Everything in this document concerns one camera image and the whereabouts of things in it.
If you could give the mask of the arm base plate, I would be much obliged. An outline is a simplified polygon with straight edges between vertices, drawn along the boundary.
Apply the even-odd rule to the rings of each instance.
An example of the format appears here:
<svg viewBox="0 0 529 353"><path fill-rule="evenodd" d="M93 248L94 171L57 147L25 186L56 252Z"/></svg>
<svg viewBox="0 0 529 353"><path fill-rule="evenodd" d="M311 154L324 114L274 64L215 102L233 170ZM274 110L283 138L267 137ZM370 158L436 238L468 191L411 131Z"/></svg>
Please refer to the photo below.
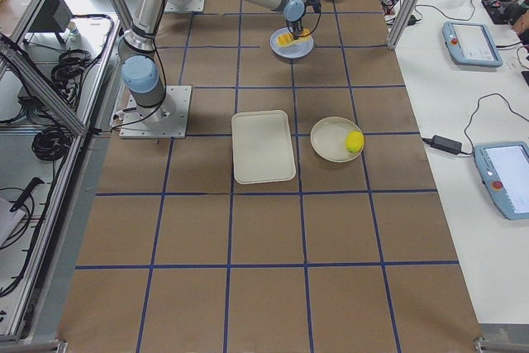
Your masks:
<svg viewBox="0 0 529 353"><path fill-rule="evenodd" d="M168 0L165 13L200 13L203 12L205 0Z"/></svg>
<svg viewBox="0 0 529 353"><path fill-rule="evenodd" d="M120 128L119 136L122 139L184 139L191 97L190 85L168 86L161 107L148 117L152 110L138 107L136 100L130 95L127 106L134 110L125 114L125 126Z"/></svg>

